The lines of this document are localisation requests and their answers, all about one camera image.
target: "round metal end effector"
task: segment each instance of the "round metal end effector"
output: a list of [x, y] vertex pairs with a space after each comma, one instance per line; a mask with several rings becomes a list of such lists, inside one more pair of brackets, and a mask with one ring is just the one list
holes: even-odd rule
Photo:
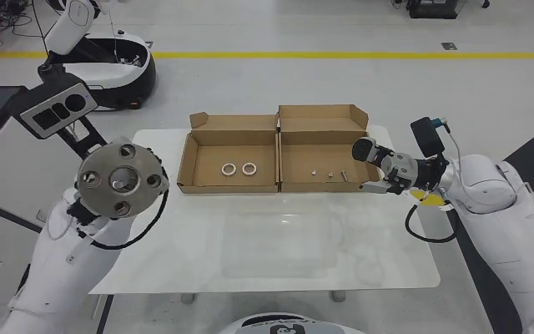
[[154, 154], [129, 142], [111, 143], [95, 150], [78, 172], [83, 204], [108, 218], [137, 215], [168, 188], [169, 181]]

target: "table leg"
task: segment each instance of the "table leg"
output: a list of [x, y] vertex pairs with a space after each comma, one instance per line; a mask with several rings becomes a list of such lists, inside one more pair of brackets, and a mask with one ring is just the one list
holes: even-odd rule
[[346, 299], [345, 290], [336, 290], [330, 292], [330, 298], [335, 302], [343, 302]]
[[183, 293], [180, 297], [180, 300], [187, 305], [193, 304], [194, 301], [197, 299], [196, 293]]
[[98, 295], [97, 300], [94, 302], [93, 312], [91, 313], [91, 320], [94, 320], [97, 317], [98, 308], [100, 307], [100, 302], [102, 302], [102, 295]]

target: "yellow floor line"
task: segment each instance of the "yellow floor line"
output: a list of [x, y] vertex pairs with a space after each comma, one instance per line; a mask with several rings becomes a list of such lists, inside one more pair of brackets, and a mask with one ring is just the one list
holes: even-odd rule
[[[159, 59], [186, 58], [308, 58], [308, 59], [534, 59], [534, 52], [436, 52], [436, 53], [401, 53], [401, 52], [360, 52], [360, 51], [288, 51], [288, 52], [165, 52], [154, 51]], [[4, 51], [0, 58], [45, 58], [42, 51]]]

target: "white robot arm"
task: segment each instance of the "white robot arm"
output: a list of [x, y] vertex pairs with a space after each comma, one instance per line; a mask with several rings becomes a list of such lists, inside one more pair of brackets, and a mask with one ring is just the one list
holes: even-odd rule
[[66, 55], [73, 51], [93, 25], [100, 12], [109, 13], [113, 0], [67, 0], [59, 1], [63, 13], [45, 38], [51, 52]]
[[[534, 200], [530, 186], [507, 162], [494, 164], [478, 154], [445, 159], [436, 132], [439, 126], [451, 133], [444, 119], [424, 118], [412, 124], [421, 151], [429, 159], [412, 159], [408, 154], [377, 145], [372, 138], [359, 139], [353, 147], [353, 157], [374, 164], [385, 173], [382, 180], [363, 184], [362, 189], [400, 194], [413, 187], [441, 195], [456, 209], [473, 245], [508, 291], [523, 332], [533, 334]], [[416, 207], [406, 217], [406, 229], [413, 236], [428, 242], [454, 239], [456, 232], [435, 240], [411, 231], [410, 217]]]
[[[141, 240], [164, 209], [169, 181], [161, 160], [127, 139], [106, 143], [85, 118], [96, 107], [84, 82], [68, 73], [31, 91], [20, 88], [4, 106], [38, 139], [58, 134], [83, 162], [75, 189], [63, 194], [38, 238], [2, 334], [63, 333], [120, 251]], [[68, 130], [74, 121], [85, 127], [86, 137]], [[160, 196], [153, 222], [127, 241], [134, 217]]]

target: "grey floor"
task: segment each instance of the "grey floor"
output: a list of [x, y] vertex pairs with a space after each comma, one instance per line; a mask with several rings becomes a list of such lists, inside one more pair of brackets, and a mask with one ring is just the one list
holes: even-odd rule
[[[55, 14], [44, 2], [37, 5], [48, 29]], [[156, 51], [439, 52], [442, 42], [463, 52], [534, 51], [534, 3], [496, 0], [487, 10], [480, 5], [470, 0], [457, 20], [441, 21], [410, 20], [389, 0], [131, 0], [116, 5], [113, 21], [115, 28], [153, 41]], [[93, 27], [108, 29], [108, 17]], [[28, 25], [18, 32], [37, 30]], [[2, 40], [0, 51], [42, 47], [38, 38], [4, 33]], [[0, 84], [38, 84], [40, 63], [2, 59]], [[272, 114], [278, 104], [345, 103], [366, 111], [371, 123], [390, 131], [396, 150], [414, 156], [420, 153], [409, 124], [427, 115], [449, 119], [464, 154], [494, 160], [533, 134], [532, 60], [166, 58], [157, 59], [157, 68], [158, 87], [144, 109], [90, 116], [104, 137], [188, 128], [189, 114], [199, 111]], [[444, 142], [446, 153], [456, 156], [451, 142]], [[56, 173], [70, 180], [73, 175], [60, 162]], [[436, 208], [422, 208], [420, 218], [427, 235], [451, 231]], [[0, 229], [5, 238], [13, 233]], [[28, 257], [31, 238], [25, 241], [12, 247]], [[202, 294], [191, 306], [178, 295], [123, 295], [115, 297], [105, 333], [217, 333], [264, 311], [301, 313], [370, 334], [491, 333], [458, 244], [431, 250], [441, 275], [435, 289], [351, 291], [341, 304], [326, 292]], [[70, 332], [95, 333], [93, 304], [94, 296], [88, 297]]]

